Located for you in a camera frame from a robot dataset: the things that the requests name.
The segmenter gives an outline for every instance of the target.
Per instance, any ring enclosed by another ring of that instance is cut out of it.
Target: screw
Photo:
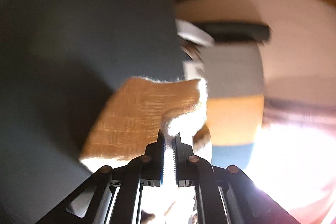
[[[232,173],[232,174],[236,174],[239,172],[239,168],[235,165],[230,165],[227,170]]]
[[[104,165],[103,167],[100,168],[101,173],[108,173],[109,171],[111,171],[111,166]]]
[[[148,155],[142,155],[142,156],[140,157],[140,160],[141,160],[142,162],[149,162],[149,161],[151,160],[151,157],[148,156]]]
[[[188,160],[190,162],[198,162],[199,158],[195,155],[189,156]]]

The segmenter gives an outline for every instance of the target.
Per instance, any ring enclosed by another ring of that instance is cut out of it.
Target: blue panel
[[[212,165],[226,168],[236,165],[245,169],[250,161],[254,143],[237,146],[213,146]]]

